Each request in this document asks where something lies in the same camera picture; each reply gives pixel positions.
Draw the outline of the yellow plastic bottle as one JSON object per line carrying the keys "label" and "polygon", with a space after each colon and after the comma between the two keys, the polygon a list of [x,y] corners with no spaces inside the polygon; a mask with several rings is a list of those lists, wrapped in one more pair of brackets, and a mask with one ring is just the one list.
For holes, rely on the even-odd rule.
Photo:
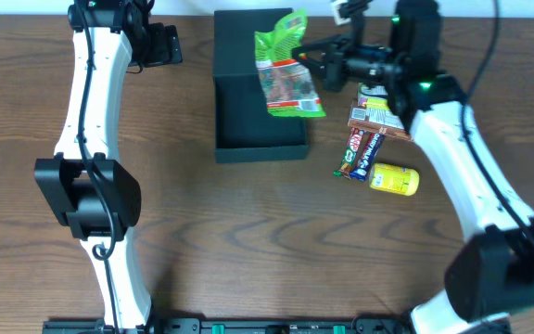
{"label": "yellow plastic bottle", "polygon": [[416,170],[385,163],[376,163],[369,177],[370,188],[407,197],[417,191],[419,183]]}

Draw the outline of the green snack bag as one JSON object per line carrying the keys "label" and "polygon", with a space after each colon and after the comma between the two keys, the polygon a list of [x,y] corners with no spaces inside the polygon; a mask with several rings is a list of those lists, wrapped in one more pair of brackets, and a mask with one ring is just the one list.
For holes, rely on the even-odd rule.
{"label": "green snack bag", "polygon": [[309,70],[292,57],[307,26],[301,9],[282,17],[270,32],[254,32],[255,64],[267,111],[274,117],[326,116]]}

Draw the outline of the blue Dairy Milk bar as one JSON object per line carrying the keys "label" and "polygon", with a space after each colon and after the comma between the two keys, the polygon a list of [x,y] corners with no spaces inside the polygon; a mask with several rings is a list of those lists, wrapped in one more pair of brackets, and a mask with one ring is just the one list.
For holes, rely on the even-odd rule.
{"label": "blue Dairy Milk bar", "polygon": [[374,164],[375,156],[384,143],[383,134],[370,134],[356,168],[350,172],[350,178],[364,182]]}

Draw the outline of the brown chocolate box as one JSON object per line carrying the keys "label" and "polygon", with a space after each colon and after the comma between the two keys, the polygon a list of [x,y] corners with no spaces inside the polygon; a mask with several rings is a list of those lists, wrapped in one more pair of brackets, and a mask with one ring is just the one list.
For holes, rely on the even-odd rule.
{"label": "brown chocolate box", "polygon": [[400,140],[413,140],[404,129],[398,116],[392,114],[388,109],[378,106],[364,107],[352,104],[348,126]]}

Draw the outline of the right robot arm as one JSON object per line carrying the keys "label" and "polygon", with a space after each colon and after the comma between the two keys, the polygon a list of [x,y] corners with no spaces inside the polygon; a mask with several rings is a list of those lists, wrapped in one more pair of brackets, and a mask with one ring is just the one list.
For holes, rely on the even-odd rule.
{"label": "right robot arm", "polygon": [[293,57],[339,91],[381,85],[388,107],[423,150],[457,213],[464,247],[442,292],[412,309],[414,333],[506,333],[509,315],[534,307],[534,211],[487,148],[469,105],[471,89],[439,66],[442,21],[433,0],[400,0],[386,46],[365,45],[364,1],[335,1],[343,35],[295,48]]}

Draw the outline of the yellow green snack box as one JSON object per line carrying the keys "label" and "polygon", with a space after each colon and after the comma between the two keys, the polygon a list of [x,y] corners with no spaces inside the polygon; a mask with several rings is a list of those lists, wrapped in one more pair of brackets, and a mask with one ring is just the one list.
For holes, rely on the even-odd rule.
{"label": "yellow green snack box", "polygon": [[388,93],[383,85],[358,85],[358,105],[366,109],[389,110]]}

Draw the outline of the red KitKat bar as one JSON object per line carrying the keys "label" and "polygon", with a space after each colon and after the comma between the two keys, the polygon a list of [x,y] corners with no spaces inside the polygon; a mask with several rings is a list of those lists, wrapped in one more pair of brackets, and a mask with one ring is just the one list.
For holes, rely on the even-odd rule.
{"label": "red KitKat bar", "polygon": [[352,128],[350,131],[350,138],[347,142],[346,150],[340,167],[333,172],[336,177],[350,177],[351,168],[355,162],[358,150],[362,143],[364,130]]}

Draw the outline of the black cardboard box with lid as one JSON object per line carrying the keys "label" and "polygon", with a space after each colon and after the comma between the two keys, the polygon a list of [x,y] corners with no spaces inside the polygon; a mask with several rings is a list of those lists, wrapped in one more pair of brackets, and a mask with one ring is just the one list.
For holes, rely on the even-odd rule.
{"label": "black cardboard box with lid", "polygon": [[212,78],[218,163],[303,160],[306,122],[267,111],[255,65],[254,33],[268,32],[290,7],[214,12]]}

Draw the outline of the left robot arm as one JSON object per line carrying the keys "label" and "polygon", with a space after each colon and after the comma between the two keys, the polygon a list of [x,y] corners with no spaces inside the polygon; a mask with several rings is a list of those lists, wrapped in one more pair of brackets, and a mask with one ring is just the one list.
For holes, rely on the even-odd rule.
{"label": "left robot arm", "polygon": [[174,26],[149,20],[148,0],[75,1],[68,8],[74,70],[54,154],[34,179],[60,225],[86,251],[101,289],[99,319],[50,319],[45,333],[173,333],[156,315],[138,264],[134,228],[141,187],[121,165],[118,128],[124,79],[182,62]]}

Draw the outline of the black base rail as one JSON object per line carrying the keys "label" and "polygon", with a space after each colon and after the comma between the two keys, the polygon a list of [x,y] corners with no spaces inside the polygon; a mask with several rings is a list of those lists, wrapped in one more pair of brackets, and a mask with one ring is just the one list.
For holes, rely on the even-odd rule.
{"label": "black base rail", "polygon": [[146,321],[110,319],[52,319],[43,322],[43,334],[154,333],[154,334],[410,334],[407,322],[389,317],[335,319],[199,319],[149,318]]}

